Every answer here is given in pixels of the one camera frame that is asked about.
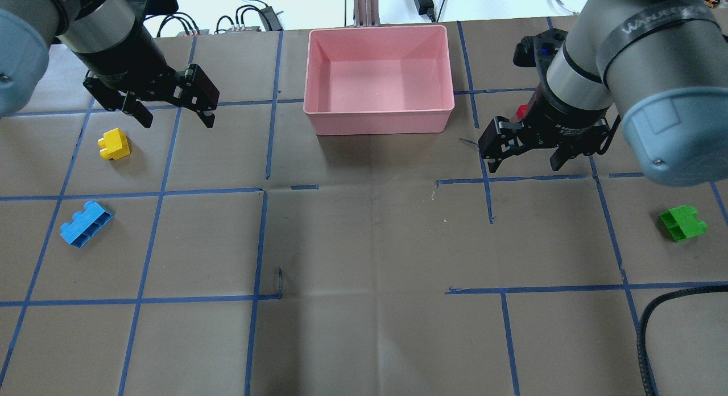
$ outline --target power adapter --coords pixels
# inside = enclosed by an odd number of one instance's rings
[[[278,15],[276,15],[275,10],[273,10],[273,7],[266,6],[263,9],[260,10],[260,13],[258,13],[260,16],[260,21],[263,22],[263,27],[268,30],[268,22],[270,22],[271,28],[268,31],[278,31],[283,30],[283,26],[280,25],[280,20],[278,20]]]
[[[414,0],[419,15],[427,15],[429,20],[435,21],[435,3],[432,0]]]

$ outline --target green toy block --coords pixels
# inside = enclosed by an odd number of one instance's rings
[[[660,219],[670,231],[675,242],[699,236],[708,230],[708,225],[697,220],[697,210],[691,206],[680,206],[660,214]]]

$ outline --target table surface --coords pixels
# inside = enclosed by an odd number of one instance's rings
[[[728,184],[651,183],[621,136],[558,173],[539,150],[496,175],[462,141],[532,95],[513,44],[573,21],[446,23],[441,134],[316,137],[307,31],[158,40],[220,88],[213,129],[101,110],[54,46],[0,119],[0,395],[643,394],[644,306],[728,280]],[[117,127],[132,154],[102,160]],[[59,227],[89,200],[115,217],[78,249]],[[682,204],[709,230],[676,244],[657,216]],[[728,391],[726,299],[656,311],[663,394]]]

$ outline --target white floor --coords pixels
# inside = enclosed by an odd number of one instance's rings
[[[286,30],[308,28],[333,28],[353,24],[353,0],[263,0],[275,8]],[[580,11],[587,0],[562,0],[575,11]],[[434,0],[439,9],[442,0]],[[237,7],[252,2],[239,0],[179,0],[180,10],[192,15],[200,28],[214,29],[222,15],[234,17]],[[379,0],[382,23],[426,23],[429,19],[417,14],[413,0]],[[530,17],[563,17],[570,15],[554,0],[447,0],[440,21],[505,19]],[[246,25],[260,26],[257,15],[247,13]],[[156,33],[161,18],[146,22],[147,28]],[[181,31],[178,23],[169,23],[162,36],[175,36]]]

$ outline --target black hose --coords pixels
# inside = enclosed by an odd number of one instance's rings
[[[682,298],[688,295],[697,295],[712,292],[728,292],[728,285],[695,287],[686,290],[666,293],[665,295],[660,295],[657,298],[653,299],[652,302],[647,305],[647,308],[644,309],[644,312],[642,312],[642,319],[640,319],[639,324],[639,332],[637,332],[637,361],[639,362],[639,373],[640,375],[642,375],[642,386],[644,386],[644,392],[647,396],[655,396],[657,394],[657,391],[655,391],[655,387],[652,385],[653,377],[652,373],[650,373],[650,366],[648,366],[647,341],[645,340],[645,338],[647,337],[647,323],[650,320],[650,315],[652,315],[652,311],[654,311],[655,308],[660,305],[660,303],[671,299]]]

